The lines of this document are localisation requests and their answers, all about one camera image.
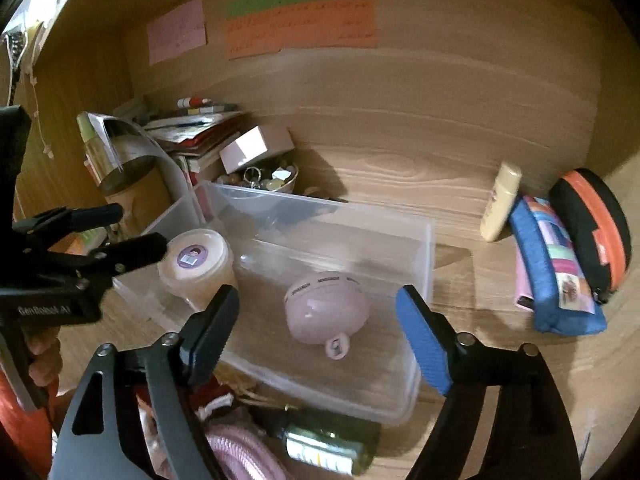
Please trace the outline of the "orange sleeved left forearm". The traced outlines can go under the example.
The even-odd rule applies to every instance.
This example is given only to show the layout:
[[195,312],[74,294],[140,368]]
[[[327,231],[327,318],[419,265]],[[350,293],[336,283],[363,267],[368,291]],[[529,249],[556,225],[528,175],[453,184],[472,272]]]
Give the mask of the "orange sleeved left forearm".
[[40,479],[47,479],[52,466],[52,434],[58,377],[47,385],[48,407],[25,412],[8,381],[1,375],[1,423],[29,466]]

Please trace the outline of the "person's left hand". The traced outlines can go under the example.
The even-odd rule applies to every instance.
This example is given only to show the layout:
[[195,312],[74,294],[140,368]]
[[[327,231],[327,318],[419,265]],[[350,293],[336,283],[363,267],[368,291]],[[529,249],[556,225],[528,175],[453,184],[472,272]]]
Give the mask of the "person's left hand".
[[34,359],[29,365],[29,376],[38,387],[52,384],[62,370],[59,333],[58,327],[27,327],[23,330],[27,348]]

